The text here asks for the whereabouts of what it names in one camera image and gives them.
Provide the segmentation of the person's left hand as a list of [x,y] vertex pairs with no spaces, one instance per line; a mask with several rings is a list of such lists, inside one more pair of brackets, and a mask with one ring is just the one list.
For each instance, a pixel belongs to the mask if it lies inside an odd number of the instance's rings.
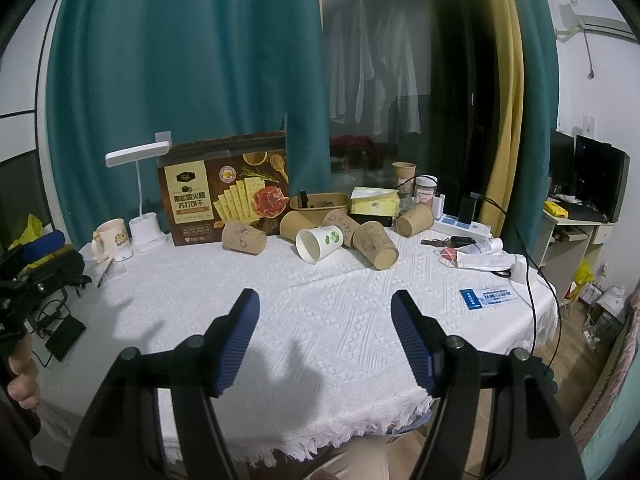
[[21,408],[34,410],[40,404],[40,389],[37,384],[38,367],[32,359],[32,337],[29,334],[17,343],[8,363],[15,375],[8,385],[10,398]]

